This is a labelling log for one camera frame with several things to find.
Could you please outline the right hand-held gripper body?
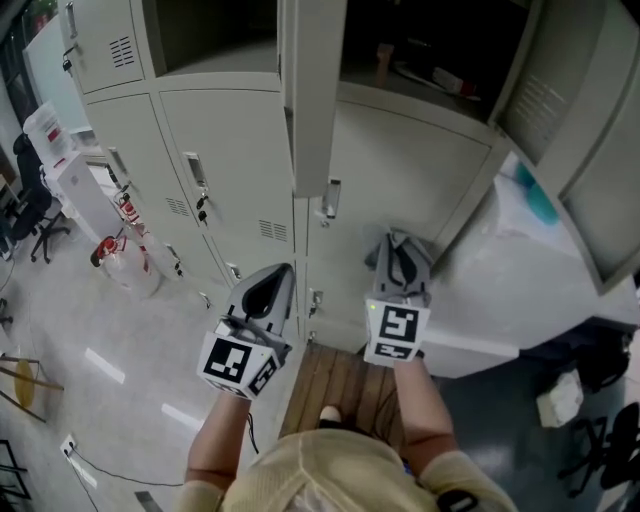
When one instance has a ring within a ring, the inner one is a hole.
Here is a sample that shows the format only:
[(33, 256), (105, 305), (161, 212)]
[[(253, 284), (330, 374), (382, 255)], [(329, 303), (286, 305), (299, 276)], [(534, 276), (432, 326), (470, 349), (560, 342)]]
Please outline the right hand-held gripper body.
[(414, 360), (426, 340), (430, 302), (424, 285), (376, 286), (365, 300), (364, 360), (381, 366)]

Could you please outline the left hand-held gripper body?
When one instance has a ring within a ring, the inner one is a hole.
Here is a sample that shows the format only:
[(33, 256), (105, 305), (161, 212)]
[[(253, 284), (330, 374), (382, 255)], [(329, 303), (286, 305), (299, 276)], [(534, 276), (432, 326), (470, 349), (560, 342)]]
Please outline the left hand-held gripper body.
[(224, 315), (205, 335), (197, 375), (210, 386), (240, 398), (255, 399), (283, 368), (292, 346), (284, 325)]

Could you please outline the person's left forearm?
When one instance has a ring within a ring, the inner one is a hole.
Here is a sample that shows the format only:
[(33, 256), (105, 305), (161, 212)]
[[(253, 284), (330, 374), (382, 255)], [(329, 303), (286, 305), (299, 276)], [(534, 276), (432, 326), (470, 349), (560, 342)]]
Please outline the person's left forearm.
[(222, 392), (189, 450), (185, 481), (228, 489), (236, 479), (251, 402)]

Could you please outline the black bag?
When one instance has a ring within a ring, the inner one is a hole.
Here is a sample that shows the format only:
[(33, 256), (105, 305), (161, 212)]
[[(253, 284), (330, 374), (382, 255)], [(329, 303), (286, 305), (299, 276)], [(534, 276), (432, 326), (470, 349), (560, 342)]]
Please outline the black bag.
[(629, 368), (632, 337), (601, 340), (576, 351), (576, 369), (582, 385), (595, 394), (620, 380)]

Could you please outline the clear dispenser water bottle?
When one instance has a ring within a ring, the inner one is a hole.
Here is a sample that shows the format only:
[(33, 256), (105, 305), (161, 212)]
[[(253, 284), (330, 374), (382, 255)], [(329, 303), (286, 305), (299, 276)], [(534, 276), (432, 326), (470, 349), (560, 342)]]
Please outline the clear dispenser water bottle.
[(45, 167), (55, 168), (73, 152), (73, 140), (62, 126), (50, 101), (26, 118), (23, 132)]

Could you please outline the teal plastic container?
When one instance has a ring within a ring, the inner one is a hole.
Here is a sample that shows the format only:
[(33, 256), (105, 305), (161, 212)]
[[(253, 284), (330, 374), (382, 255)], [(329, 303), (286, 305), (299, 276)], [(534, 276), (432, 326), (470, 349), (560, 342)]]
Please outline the teal plastic container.
[(525, 198), (533, 214), (545, 225), (555, 225), (559, 216), (554, 206), (522, 162), (517, 164), (514, 178), (525, 189)]

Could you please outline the red and white box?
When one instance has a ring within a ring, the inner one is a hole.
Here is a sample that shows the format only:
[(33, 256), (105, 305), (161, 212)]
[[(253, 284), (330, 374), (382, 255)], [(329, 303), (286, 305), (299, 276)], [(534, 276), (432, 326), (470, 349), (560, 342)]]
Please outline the red and white box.
[(433, 69), (432, 81), (448, 94), (465, 98), (471, 101), (480, 100), (480, 97), (476, 93), (475, 84), (463, 80), (462, 78), (441, 67), (435, 67)]

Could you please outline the clear water jug red cap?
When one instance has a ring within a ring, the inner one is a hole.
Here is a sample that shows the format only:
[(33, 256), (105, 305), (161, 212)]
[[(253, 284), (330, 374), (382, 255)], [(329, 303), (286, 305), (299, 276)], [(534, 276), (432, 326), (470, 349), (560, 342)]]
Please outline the clear water jug red cap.
[(129, 237), (106, 237), (90, 261), (125, 291), (140, 299), (150, 298), (159, 288), (160, 275), (146, 253)]
[(133, 205), (128, 193), (121, 192), (117, 196), (117, 205), (124, 221), (125, 233), (149, 256), (160, 256), (160, 246), (143, 222), (138, 210)]

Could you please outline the beige metal locker door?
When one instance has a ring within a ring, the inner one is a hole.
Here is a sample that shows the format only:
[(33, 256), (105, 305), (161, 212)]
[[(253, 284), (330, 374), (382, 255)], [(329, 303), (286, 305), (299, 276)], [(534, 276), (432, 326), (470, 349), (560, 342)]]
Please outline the beige metal locker door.
[(329, 169), (340, 183), (338, 207), (327, 221), (310, 218), (309, 256), (358, 263), (374, 226), (407, 231), (439, 256), (449, 244), (440, 236), (489, 152), (433, 124), (338, 102)]

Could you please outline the low white foam box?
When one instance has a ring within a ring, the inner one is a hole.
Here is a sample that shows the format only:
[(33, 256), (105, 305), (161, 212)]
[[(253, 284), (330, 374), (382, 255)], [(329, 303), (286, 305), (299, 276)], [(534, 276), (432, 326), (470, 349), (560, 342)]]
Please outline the low white foam box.
[(519, 356), (520, 349), (485, 339), (452, 335), (442, 330), (419, 327), (416, 342), (387, 339), (368, 341), (362, 349), (367, 363), (392, 367), (394, 361), (403, 362), (408, 349), (414, 359), (422, 359), (432, 376), (460, 378), (478, 373)]

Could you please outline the white water dispenser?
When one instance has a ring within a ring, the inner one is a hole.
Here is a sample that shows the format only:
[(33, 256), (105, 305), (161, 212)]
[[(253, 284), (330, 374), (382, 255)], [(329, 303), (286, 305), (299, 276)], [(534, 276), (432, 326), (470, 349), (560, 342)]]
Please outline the white water dispenser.
[(62, 212), (95, 244), (116, 236), (123, 221), (104, 193), (84, 156), (73, 152), (55, 166), (44, 166), (45, 180)]

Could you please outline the wooden handled tool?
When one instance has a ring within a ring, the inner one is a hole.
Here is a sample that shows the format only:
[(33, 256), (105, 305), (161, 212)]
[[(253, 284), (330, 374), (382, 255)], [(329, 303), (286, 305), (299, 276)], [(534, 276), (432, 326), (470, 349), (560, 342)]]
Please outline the wooden handled tool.
[(394, 53), (394, 45), (387, 43), (380, 43), (377, 48), (378, 65), (375, 76), (375, 86), (377, 88), (383, 88), (388, 76), (391, 58)]

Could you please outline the yellow round stool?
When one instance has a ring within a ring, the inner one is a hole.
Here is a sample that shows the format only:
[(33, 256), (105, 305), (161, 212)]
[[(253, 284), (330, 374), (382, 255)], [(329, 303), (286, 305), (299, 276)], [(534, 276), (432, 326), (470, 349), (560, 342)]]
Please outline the yellow round stool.
[(5, 401), (42, 424), (47, 420), (32, 410), (36, 389), (63, 392), (65, 388), (46, 379), (37, 359), (0, 355), (0, 401)]

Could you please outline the black wrist device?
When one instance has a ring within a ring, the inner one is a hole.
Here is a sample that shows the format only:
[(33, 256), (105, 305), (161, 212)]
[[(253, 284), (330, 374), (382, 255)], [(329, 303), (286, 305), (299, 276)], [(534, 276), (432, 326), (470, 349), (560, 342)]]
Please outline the black wrist device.
[(451, 490), (437, 499), (440, 512), (474, 512), (478, 504), (474, 495), (463, 490)]

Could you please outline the person's right forearm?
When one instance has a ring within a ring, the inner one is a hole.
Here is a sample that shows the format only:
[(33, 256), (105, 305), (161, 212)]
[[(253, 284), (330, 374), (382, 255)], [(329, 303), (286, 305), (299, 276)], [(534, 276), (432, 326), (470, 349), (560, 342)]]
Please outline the person's right forearm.
[(405, 438), (404, 453), (412, 471), (419, 474), (438, 456), (458, 449), (453, 422), (421, 360), (396, 361), (394, 378)]

